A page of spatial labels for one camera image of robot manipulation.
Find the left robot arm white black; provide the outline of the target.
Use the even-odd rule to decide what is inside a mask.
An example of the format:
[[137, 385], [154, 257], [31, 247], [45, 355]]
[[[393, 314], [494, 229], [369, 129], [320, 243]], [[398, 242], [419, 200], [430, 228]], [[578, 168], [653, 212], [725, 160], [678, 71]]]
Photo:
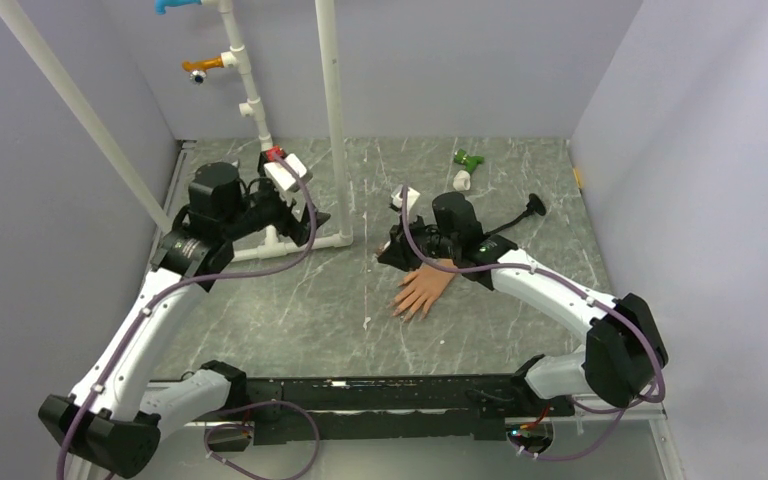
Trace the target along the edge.
[[305, 193], [310, 172], [297, 156], [262, 154], [251, 182], [226, 162], [200, 167], [189, 200], [161, 240], [130, 312], [103, 354], [65, 396], [50, 395], [38, 416], [57, 441], [56, 475], [69, 460], [84, 460], [130, 479], [159, 444], [198, 417], [224, 420], [247, 406], [246, 376], [210, 362], [180, 384], [148, 389], [164, 350], [216, 281], [227, 277], [237, 240], [272, 227], [308, 254], [328, 215], [312, 201], [295, 216], [291, 194]]

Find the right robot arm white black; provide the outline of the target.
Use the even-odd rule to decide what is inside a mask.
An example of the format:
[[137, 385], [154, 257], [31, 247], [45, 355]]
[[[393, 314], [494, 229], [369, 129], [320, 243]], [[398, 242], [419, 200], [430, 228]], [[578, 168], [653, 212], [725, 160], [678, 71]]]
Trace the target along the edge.
[[557, 397], [593, 394], [613, 410], [660, 403], [668, 353], [647, 302], [585, 287], [550, 269], [515, 242], [484, 232], [460, 192], [432, 202], [434, 223], [414, 214], [416, 190], [403, 185], [390, 207], [399, 219], [377, 256], [402, 271], [428, 267], [461, 275], [538, 309], [571, 333], [580, 347], [562, 356], [536, 355], [511, 377], [517, 411], [534, 415]]

